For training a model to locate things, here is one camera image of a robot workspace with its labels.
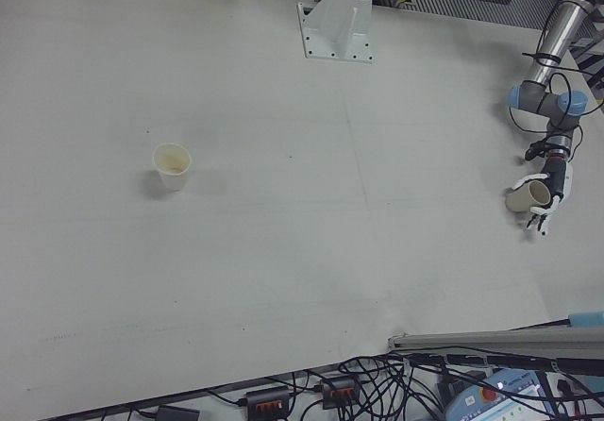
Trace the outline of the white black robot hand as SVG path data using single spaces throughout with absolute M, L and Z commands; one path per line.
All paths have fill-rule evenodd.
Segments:
M 549 223 L 572 192 L 573 167 L 563 157 L 549 157 L 539 173 L 517 180 L 506 197 L 505 205 L 514 213 L 526 212 L 526 228 L 546 237 Z

